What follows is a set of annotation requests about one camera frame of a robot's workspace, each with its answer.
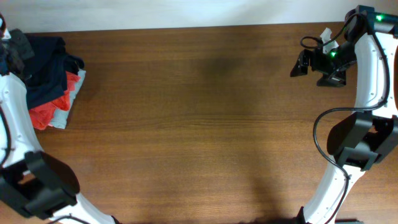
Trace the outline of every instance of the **navy blue garment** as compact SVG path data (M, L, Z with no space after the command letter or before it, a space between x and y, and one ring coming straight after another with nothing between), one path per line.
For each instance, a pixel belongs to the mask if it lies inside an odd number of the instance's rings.
M77 73L84 62L67 54L61 37L26 37L35 52L35 57L24 61L26 102L31 109L63 96L68 88L65 69Z

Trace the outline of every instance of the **green light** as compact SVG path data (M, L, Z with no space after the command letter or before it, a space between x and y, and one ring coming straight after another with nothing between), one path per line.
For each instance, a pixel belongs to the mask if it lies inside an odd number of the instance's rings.
M382 16L382 15L377 15L377 16L376 16L376 19L380 22L380 21L383 20L383 16Z

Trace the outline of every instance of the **white cloth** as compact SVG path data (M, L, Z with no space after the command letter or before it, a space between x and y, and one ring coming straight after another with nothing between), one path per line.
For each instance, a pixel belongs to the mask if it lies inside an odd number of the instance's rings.
M72 108L73 100L76 98L76 95L79 92L80 87L83 84L83 81L85 80L86 71L80 70L78 72L78 76L80 77L80 80L75 83L75 90L69 92L70 109ZM67 119L70 109L68 111L56 109L54 112L54 118L51 120L50 125L55 128L65 129L67 127Z

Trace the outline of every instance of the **table top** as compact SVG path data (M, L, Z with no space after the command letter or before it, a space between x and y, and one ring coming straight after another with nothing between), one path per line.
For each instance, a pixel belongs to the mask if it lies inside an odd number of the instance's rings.
M239 223L290 218L326 168L312 125L353 106L344 88L290 78L304 35L342 23L66 32L86 79L66 130L37 131L76 173L81 192L123 223ZM349 113L324 118L331 127ZM338 218L398 223L398 152L354 186ZM0 223L26 220L0 205Z

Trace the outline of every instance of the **white background surface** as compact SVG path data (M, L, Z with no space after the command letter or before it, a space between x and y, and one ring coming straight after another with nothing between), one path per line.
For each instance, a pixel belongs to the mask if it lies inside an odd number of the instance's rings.
M343 21L358 4L398 14L398 0L0 0L24 32Z

